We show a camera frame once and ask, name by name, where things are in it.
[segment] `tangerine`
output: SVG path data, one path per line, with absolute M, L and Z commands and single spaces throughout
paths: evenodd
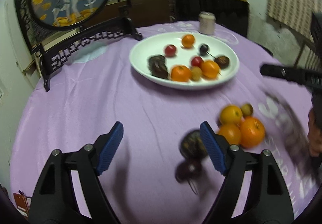
M 212 60 L 207 60 L 201 64 L 202 74 L 208 79 L 217 78 L 220 68 L 217 63 Z
M 192 48 L 192 46 L 194 45 L 194 41 L 195 41 L 195 38 L 191 34 L 187 34 L 187 35 L 183 36 L 181 39 L 181 43 L 182 43 L 183 47 L 185 47 L 187 49 Z
M 222 125 L 217 134 L 224 136 L 229 145 L 239 145 L 242 140 L 239 128 L 233 123 Z
M 191 78 L 191 70 L 183 65 L 173 67 L 171 71 L 171 79 L 173 81 L 188 82 Z
M 221 124 L 234 123 L 237 125 L 241 122 L 242 116 L 243 113 L 239 107 L 228 105 L 220 112 L 219 121 Z
M 254 117 L 246 117 L 240 124 L 241 145 L 250 149 L 260 144 L 265 137 L 265 127 L 261 121 Z

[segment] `human hand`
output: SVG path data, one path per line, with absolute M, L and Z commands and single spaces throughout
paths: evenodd
M 308 139 L 310 143 L 310 155 L 312 157 L 318 157 L 322 153 L 322 133 L 321 130 L 315 124 L 315 114 L 313 109 L 309 112 L 309 133 Z

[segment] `yellow ground in painting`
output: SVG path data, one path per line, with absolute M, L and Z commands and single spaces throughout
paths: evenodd
M 79 17 L 79 18 L 76 18 L 75 13 L 72 13 L 70 15 L 71 21 L 69 21 L 67 17 L 58 17 L 57 18 L 57 22 L 60 24 L 61 27 L 63 27 L 63 26 L 69 26 L 69 25 L 72 25 L 72 24 L 75 24 L 75 23 L 78 23 L 78 22 L 80 22 L 82 20 L 87 19 L 91 14 L 93 14 L 95 11 L 97 11 L 97 9 L 98 8 L 93 8 L 93 12 L 92 13 L 91 13 L 91 11 L 89 9 L 82 10 L 80 12 L 81 17 Z

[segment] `plate rim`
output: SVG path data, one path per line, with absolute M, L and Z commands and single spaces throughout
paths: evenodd
M 219 81 L 219 80 L 209 80 L 209 81 L 208 81 L 209 83 L 207 83 L 207 84 L 202 84 L 202 85 L 198 85 L 198 84 L 189 84 L 189 83 L 186 83 L 186 82 L 177 82 L 177 81 L 172 81 L 172 80 L 165 80 L 165 79 L 161 79 L 161 78 L 158 78 L 158 77 L 152 76 L 151 74 L 147 74 L 147 73 L 145 73 L 145 72 L 141 71 L 138 67 L 136 67 L 136 66 L 133 64 L 133 61 L 132 61 L 133 52 L 134 52 L 134 51 L 135 51 L 135 49 L 138 47 L 138 45 L 140 45 L 140 43 L 142 43 L 143 41 L 148 40 L 148 39 L 151 39 L 151 38 L 153 38 L 153 37 L 161 36 L 161 35 L 164 35 L 164 34 L 193 34 L 193 33 L 194 33 L 194 34 L 199 34 L 199 35 L 201 35 L 201 36 L 211 37 L 211 38 L 213 38 L 214 40 L 219 41 L 220 43 L 222 43 L 222 44 L 224 44 L 224 45 L 228 46 L 228 47 L 231 49 L 231 51 L 234 53 L 234 55 L 235 55 L 235 56 L 236 56 L 236 58 L 237 58 L 237 64 L 236 64 L 235 68 L 233 69 L 233 71 L 231 72 L 231 75 L 227 76 L 225 79 L 222 79 L 221 81 Z M 141 74 L 142 76 L 146 77 L 146 78 L 147 78 L 147 79 L 149 79 L 150 81 L 153 81 L 153 82 L 155 82 L 155 83 L 157 83 L 156 81 L 159 81 L 159 82 L 161 82 L 161 83 L 167 83 L 167 84 L 169 84 L 169 87 L 170 87 L 170 85 L 173 85 L 173 86 L 184 86 L 184 87 L 186 87 L 186 88 L 191 88 L 191 87 L 192 87 L 192 88 L 197 88 L 197 87 L 200 87 L 200 88 L 202 88 L 202 87 L 207 87 L 207 88 L 209 88 L 209 87 L 211 87 L 211 86 L 216 86 L 216 85 L 223 84 L 223 83 L 225 83 L 225 82 L 227 82 L 227 81 L 231 80 L 232 78 L 234 78 L 234 77 L 236 76 L 237 72 L 239 71 L 239 66 L 240 66 L 240 61 L 239 61 L 239 58 L 238 58 L 237 54 L 234 52 L 234 50 L 233 50 L 229 45 L 227 45 L 227 44 L 226 44 L 226 43 L 224 43 L 223 41 L 221 41 L 221 40 L 219 40 L 219 39 L 217 39 L 217 38 L 215 38 L 215 37 L 213 37 L 213 36 L 208 36 L 208 35 L 200 34 L 200 33 L 198 33 L 198 32 L 193 32 L 193 31 L 191 31 L 191 32 L 185 32 L 185 31 L 163 32 L 163 33 L 160 33 L 160 34 L 155 34 L 155 35 L 149 36 L 149 37 L 147 37 L 147 38 L 144 38 L 143 40 L 141 40 L 140 42 L 136 43 L 136 44 L 132 47 L 132 49 L 131 49 L 131 51 L 130 51 L 130 54 L 129 54 L 129 60 L 130 60 L 131 66 L 132 66 L 132 67 L 133 67 L 133 68 L 134 68 L 134 69 L 135 69 L 139 74 Z

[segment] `white can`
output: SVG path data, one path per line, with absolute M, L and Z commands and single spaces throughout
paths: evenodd
M 216 17 L 211 12 L 202 11 L 199 13 L 199 32 L 206 35 L 213 35 L 215 32 Z

